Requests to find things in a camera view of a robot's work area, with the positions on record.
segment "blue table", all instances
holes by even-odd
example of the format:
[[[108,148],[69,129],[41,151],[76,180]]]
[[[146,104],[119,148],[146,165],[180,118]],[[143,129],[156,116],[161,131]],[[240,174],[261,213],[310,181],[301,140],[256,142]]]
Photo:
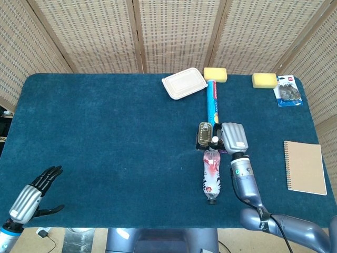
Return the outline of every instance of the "blue table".
[[[245,208],[231,189],[222,155],[222,189],[208,205],[202,190],[203,152],[195,149],[206,120],[206,90],[172,100],[168,74],[35,74],[23,88],[0,159],[0,214],[49,166],[63,166],[41,208],[65,204],[28,226],[240,227]],[[283,141],[318,143],[308,102],[277,107],[273,91],[254,89],[248,75],[218,84],[221,122],[242,123],[265,206],[327,227],[337,214],[327,196],[289,191]]]

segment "blue tube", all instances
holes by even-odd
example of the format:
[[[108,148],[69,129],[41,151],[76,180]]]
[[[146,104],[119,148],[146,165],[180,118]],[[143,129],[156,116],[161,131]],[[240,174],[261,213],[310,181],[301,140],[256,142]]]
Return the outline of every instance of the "blue tube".
[[[216,82],[214,80],[207,81],[207,118],[212,127],[215,123],[219,123]]]

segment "brown notebook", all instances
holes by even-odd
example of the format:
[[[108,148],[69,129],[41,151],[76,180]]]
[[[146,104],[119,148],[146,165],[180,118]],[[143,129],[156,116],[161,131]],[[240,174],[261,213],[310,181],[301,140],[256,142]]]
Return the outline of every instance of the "brown notebook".
[[[284,142],[288,189],[326,195],[321,145]]]

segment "plastic container lid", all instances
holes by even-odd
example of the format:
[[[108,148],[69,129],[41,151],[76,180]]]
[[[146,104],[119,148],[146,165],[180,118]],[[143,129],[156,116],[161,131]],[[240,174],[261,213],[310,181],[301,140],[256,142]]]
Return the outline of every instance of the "plastic container lid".
[[[207,87],[204,77],[194,67],[170,75],[162,82],[170,97],[176,100]]]

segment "gray robot arm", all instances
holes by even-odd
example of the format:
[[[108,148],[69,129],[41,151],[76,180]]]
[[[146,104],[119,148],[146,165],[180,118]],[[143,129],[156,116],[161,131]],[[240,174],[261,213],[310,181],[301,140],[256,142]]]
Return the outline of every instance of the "gray robot arm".
[[[31,219],[38,216],[51,215],[64,208],[64,205],[60,205],[49,210],[39,209],[40,201],[55,178],[62,172],[61,166],[50,167],[32,183],[23,188],[9,210],[10,218],[0,229],[0,253],[10,252],[24,230],[23,225]]]
[[[256,185],[249,158],[245,155],[248,148],[243,126],[236,123],[222,123],[222,139],[226,151],[232,155],[232,173],[238,189],[238,197],[254,209],[243,209],[240,221],[244,228],[260,230],[282,237],[276,222],[264,207]],[[321,253],[337,253],[337,216],[333,217],[328,235],[318,225],[286,215],[273,215],[281,225],[287,239]]]

